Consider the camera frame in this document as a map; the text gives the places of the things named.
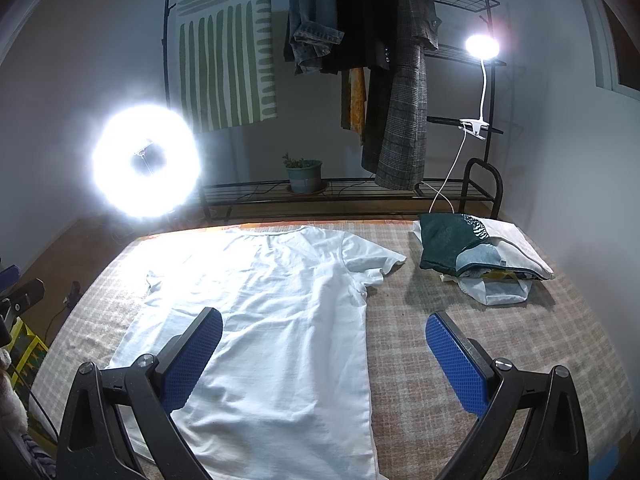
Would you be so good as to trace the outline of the white t-shirt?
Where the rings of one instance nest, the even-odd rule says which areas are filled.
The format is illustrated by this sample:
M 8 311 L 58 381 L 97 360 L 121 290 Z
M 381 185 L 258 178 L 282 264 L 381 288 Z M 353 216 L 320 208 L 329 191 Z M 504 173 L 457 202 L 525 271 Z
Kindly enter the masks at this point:
M 374 479 L 366 310 L 404 262 L 352 233 L 213 230 L 151 244 L 145 300 L 111 367 L 160 351 L 200 311 L 221 341 L 172 420 L 215 479 Z

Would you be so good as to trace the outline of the plaid beige bed cover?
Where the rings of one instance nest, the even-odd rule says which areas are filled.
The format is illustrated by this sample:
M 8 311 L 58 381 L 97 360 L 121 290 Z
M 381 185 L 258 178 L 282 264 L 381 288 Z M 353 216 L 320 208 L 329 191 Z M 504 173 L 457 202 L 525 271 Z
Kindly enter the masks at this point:
M 608 336 L 563 275 L 524 304 L 483 307 L 420 266 L 409 222 L 248 224 L 154 234 L 124 248 L 55 337 L 35 382 L 62 422 L 80 363 L 159 352 L 206 307 L 222 337 L 172 415 L 216 479 L 434 479 L 477 422 L 574 385 L 588 460 L 637 427 Z

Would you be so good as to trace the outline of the light blue folded garment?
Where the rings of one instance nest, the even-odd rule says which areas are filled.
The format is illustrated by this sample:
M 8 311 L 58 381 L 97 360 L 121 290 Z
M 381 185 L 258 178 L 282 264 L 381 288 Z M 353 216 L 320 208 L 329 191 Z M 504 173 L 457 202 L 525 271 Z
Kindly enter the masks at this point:
M 456 259 L 459 288 L 487 307 L 525 302 L 533 284 L 529 270 L 529 261 L 517 250 L 488 244 L 467 249 Z

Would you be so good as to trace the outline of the white folded garment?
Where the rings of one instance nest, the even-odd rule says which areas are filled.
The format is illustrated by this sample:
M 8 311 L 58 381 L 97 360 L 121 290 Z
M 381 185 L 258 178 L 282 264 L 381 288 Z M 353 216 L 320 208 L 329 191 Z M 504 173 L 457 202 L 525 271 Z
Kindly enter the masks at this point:
M 524 233 L 513 223 L 481 219 L 488 237 L 484 239 L 482 259 L 498 269 L 535 273 L 541 280 L 554 278 L 551 266 L 544 261 Z

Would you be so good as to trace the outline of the dark green folded garment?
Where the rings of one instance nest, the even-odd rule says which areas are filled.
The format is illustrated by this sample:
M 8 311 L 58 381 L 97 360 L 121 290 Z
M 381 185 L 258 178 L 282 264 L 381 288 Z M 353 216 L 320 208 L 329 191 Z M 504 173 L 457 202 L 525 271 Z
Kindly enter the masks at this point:
M 420 268 L 456 275 L 458 255 L 488 240 L 484 223 L 468 214 L 421 214 Z

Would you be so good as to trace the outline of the yellow crate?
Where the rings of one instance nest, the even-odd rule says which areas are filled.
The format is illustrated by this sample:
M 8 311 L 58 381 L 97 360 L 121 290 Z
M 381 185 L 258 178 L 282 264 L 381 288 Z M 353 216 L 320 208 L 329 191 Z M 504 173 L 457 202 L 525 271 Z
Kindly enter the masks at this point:
M 9 370 L 12 385 L 31 387 L 49 347 L 21 318 L 14 323 L 10 335 L 12 340 L 6 348 L 12 361 Z

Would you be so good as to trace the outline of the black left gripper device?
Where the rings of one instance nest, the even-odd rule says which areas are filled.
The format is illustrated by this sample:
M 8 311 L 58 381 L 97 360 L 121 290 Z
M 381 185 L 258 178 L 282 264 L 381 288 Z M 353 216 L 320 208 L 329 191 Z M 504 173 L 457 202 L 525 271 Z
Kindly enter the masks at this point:
M 2 347 L 12 341 L 11 330 L 16 319 L 38 304 L 46 291 L 40 278 L 33 278 L 15 288 L 20 278 L 20 269 L 15 264 L 1 270 L 0 344 Z

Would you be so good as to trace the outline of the grey plaid coat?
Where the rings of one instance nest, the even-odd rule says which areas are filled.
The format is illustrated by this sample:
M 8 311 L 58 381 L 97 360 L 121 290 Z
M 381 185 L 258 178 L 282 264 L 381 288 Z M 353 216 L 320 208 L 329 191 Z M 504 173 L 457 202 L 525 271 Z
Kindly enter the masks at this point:
M 424 173 L 427 53 L 438 49 L 434 0 L 378 0 L 381 53 L 370 69 L 361 166 L 375 183 L 410 191 Z

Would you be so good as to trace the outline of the green potted plant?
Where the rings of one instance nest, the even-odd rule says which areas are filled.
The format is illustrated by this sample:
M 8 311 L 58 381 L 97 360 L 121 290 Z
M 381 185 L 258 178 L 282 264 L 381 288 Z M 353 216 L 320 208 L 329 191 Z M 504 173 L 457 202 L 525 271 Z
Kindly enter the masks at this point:
M 283 155 L 283 165 L 293 193 L 309 194 L 322 189 L 322 161 L 318 159 L 292 158 Z

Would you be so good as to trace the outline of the orange patterned scarf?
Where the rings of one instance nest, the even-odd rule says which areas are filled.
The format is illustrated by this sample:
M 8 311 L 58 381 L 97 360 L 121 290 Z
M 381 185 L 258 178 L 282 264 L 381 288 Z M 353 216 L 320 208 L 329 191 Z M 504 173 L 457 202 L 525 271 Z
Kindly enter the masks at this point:
M 362 134 L 366 124 L 367 83 L 362 67 L 342 71 L 341 127 Z

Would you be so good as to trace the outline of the green striped white cloth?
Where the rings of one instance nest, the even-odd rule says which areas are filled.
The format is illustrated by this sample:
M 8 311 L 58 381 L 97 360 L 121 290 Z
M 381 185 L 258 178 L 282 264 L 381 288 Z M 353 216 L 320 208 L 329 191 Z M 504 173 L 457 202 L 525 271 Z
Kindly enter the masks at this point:
M 196 133 L 278 114 L 271 0 L 176 0 L 180 104 Z

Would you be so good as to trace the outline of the blue denim jacket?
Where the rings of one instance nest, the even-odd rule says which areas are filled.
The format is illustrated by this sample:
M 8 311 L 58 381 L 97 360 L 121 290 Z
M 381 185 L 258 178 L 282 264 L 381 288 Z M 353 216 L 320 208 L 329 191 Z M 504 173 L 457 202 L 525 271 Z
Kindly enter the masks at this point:
M 335 0 L 288 0 L 288 28 L 283 48 L 296 75 L 318 73 L 322 61 L 343 40 L 337 28 Z

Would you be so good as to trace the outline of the black hanging jacket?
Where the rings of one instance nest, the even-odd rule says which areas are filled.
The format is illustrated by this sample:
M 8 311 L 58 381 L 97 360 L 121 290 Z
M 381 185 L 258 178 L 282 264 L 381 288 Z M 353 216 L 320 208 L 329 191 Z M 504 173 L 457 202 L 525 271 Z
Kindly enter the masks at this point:
M 394 0 L 335 0 L 342 42 L 322 61 L 318 73 L 350 68 L 390 68 L 395 41 Z

